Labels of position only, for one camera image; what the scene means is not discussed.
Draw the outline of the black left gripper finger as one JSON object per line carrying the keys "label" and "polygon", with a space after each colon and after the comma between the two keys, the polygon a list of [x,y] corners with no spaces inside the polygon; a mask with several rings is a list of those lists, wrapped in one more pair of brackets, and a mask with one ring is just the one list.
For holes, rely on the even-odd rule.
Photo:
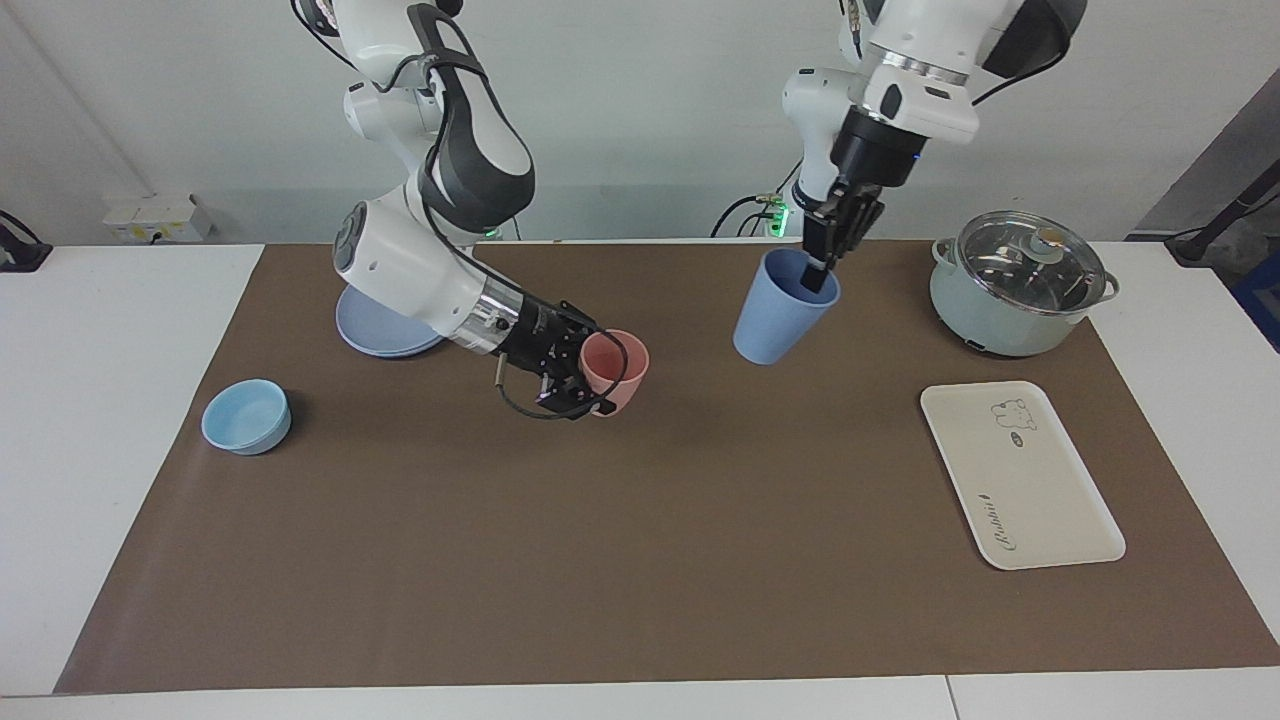
{"label": "black left gripper finger", "polygon": [[846,224],[845,211],[838,204],[822,204],[805,211],[803,250],[809,259],[803,270],[803,287],[806,291],[819,293],[826,286],[831,269],[844,252]]}
{"label": "black left gripper finger", "polygon": [[856,211],[851,211],[838,232],[838,258],[844,259],[849,252],[856,250],[870,228],[879,220],[884,211],[883,202],[860,202]]}

